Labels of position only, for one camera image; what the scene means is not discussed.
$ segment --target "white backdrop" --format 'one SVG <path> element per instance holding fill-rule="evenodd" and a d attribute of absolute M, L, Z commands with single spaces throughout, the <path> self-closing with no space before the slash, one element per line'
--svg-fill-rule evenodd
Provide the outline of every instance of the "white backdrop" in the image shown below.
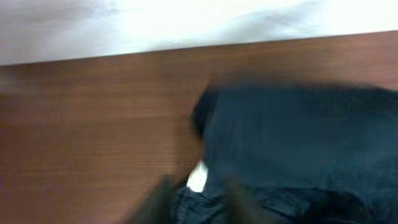
<path fill-rule="evenodd" d="M 0 65 L 398 29 L 394 0 L 1 0 Z"/>

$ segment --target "wrinkled dark fabric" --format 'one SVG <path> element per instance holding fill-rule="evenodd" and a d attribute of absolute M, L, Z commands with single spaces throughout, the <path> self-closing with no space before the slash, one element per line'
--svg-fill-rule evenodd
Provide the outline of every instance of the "wrinkled dark fabric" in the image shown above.
<path fill-rule="evenodd" d="M 192 118 L 209 174 L 201 194 L 180 189 L 180 223 L 224 223 L 224 176 L 287 222 L 337 192 L 373 223 L 398 223 L 398 93 L 225 86 L 207 90 Z"/>

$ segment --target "brown wooden surface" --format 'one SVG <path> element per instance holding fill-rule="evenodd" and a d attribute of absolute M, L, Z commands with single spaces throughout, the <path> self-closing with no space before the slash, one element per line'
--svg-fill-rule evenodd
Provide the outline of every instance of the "brown wooden surface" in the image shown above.
<path fill-rule="evenodd" d="M 0 223 L 114 223 L 200 156 L 188 115 L 208 80 L 398 87 L 398 32 L 0 67 Z"/>

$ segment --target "wooden table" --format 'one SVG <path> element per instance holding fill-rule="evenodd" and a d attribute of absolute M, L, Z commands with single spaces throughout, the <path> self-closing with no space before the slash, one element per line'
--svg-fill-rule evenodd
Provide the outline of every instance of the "wooden table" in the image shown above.
<path fill-rule="evenodd" d="M 398 32 L 0 67 L 0 223 L 114 223 L 200 157 L 188 115 L 209 80 L 398 87 Z"/>

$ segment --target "dark blue garment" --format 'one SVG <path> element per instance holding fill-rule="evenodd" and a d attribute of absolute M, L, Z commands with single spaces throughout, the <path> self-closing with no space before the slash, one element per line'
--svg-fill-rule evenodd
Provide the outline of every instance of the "dark blue garment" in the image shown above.
<path fill-rule="evenodd" d="M 209 174 L 202 194 L 180 202 L 202 211 L 185 223 L 222 223 L 224 176 L 288 218 L 332 191 L 360 199 L 373 222 L 398 223 L 398 93 L 225 86 L 203 94 L 193 120 Z"/>

